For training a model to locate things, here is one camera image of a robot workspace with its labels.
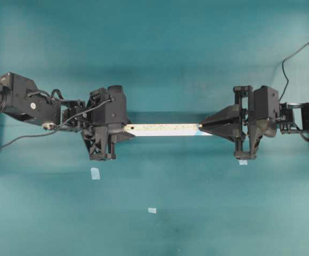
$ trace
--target black cable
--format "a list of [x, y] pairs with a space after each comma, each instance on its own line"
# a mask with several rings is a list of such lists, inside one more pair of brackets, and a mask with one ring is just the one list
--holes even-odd
[[303, 131], [299, 128], [299, 126], [294, 123], [293, 126], [298, 130], [300, 136], [306, 141], [306, 142], [309, 142], [309, 138], [306, 137], [304, 134], [303, 134]]
[[15, 138], [15, 139], [11, 140], [10, 142], [8, 142], [8, 143], [6, 143], [6, 144], [0, 146], [0, 150], [2, 150], [3, 148], [5, 148], [5, 147], [7, 147], [7, 146], [9, 146], [9, 145], [11, 145], [11, 144], [13, 144], [15, 141], [20, 140], [20, 139], [23, 139], [23, 138], [39, 138], [39, 137], [44, 137], [44, 136], [48, 136], [48, 135], [55, 134], [55, 133], [58, 132], [64, 125], [66, 125], [70, 120], [72, 120], [72, 119], [74, 119], [75, 117], [80, 116], [80, 115], [82, 115], [82, 114], [84, 114], [84, 113], [87, 113], [87, 112], [96, 110], [96, 109], [100, 108], [101, 106], [103, 106], [104, 104], [106, 104], [107, 102], [110, 102], [110, 101], [112, 101], [112, 100], [110, 100], [110, 99], [105, 100], [105, 101], [103, 101], [102, 103], [100, 103], [99, 105], [97, 105], [97, 106], [94, 107], [94, 108], [90, 108], [90, 109], [88, 109], [88, 110], [82, 111], [82, 112], [80, 112], [80, 113], [77, 113], [77, 114], [71, 116], [71, 117], [68, 118], [65, 122], [63, 122], [62, 124], [60, 124], [59, 126], [57, 126], [57, 127], [55, 128], [55, 130], [52, 131], [52, 132], [45, 133], [45, 134], [38, 134], [38, 135], [23, 135], [23, 136], [19, 136], [19, 137]]
[[7, 94], [8, 94], [8, 89], [6, 89], [6, 87], [3, 87], [3, 97], [2, 97], [2, 101], [1, 101], [1, 109], [0, 109], [0, 113], [3, 112], [5, 106], [6, 106], [6, 101], [7, 101]]
[[43, 90], [36, 90], [36, 91], [28, 92], [26, 95], [26, 98], [31, 97], [33, 95], [37, 95], [37, 94], [45, 94], [48, 98], [50, 98], [49, 93]]
[[52, 99], [55, 99], [55, 94], [57, 94], [58, 96], [59, 96], [59, 98], [60, 98], [60, 100], [64, 100], [64, 98], [63, 98], [63, 96], [62, 96], [62, 94], [61, 94], [61, 91], [59, 90], [59, 89], [54, 89], [53, 91], [52, 91], [52, 94], [51, 94], [51, 98]]
[[303, 48], [305, 48], [305, 47], [308, 46], [308, 45], [309, 45], [309, 41], [308, 41], [306, 44], [304, 44], [302, 47], [300, 47], [296, 52], [294, 52], [294, 53], [291, 54], [290, 56], [286, 57], [286, 58], [282, 61], [281, 67], [282, 67], [283, 75], [284, 75], [284, 77], [285, 77], [285, 79], [286, 79], [286, 85], [285, 85], [284, 88], [283, 88], [283, 92], [282, 92], [282, 95], [281, 95], [280, 98], [279, 98], [279, 101], [281, 101], [282, 97], [284, 96], [284, 93], [286, 92], [287, 86], [288, 86], [288, 84], [289, 84], [289, 79], [288, 79], [288, 77], [287, 77], [287, 75], [286, 75], [286, 72], [285, 72], [285, 70], [284, 70], [284, 63], [285, 63], [287, 60], [289, 60], [289, 59], [291, 59], [292, 57], [294, 57], [297, 53], [299, 53]]

